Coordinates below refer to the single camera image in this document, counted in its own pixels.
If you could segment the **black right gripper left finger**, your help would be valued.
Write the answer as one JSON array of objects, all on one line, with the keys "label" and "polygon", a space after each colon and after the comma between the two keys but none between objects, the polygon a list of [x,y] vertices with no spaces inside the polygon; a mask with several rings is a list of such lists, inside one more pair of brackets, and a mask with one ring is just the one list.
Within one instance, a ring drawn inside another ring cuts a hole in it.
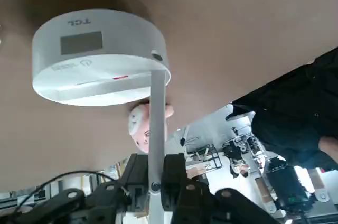
[{"label": "black right gripper left finger", "polygon": [[132,154],[118,181],[100,184],[88,196],[67,189],[26,213],[26,223],[115,223],[142,212],[148,201],[148,157]]}]

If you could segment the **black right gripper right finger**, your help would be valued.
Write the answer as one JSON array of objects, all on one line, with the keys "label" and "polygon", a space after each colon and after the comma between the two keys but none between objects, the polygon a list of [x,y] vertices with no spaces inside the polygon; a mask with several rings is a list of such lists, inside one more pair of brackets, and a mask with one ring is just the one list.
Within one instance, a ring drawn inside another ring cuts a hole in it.
[{"label": "black right gripper right finger", "polygon": [[171,223],[278,223],[270,214],[232,188],[213,195],[207,184],[187,177],[183,154],[164,158],[162,206],[172,212]]}]

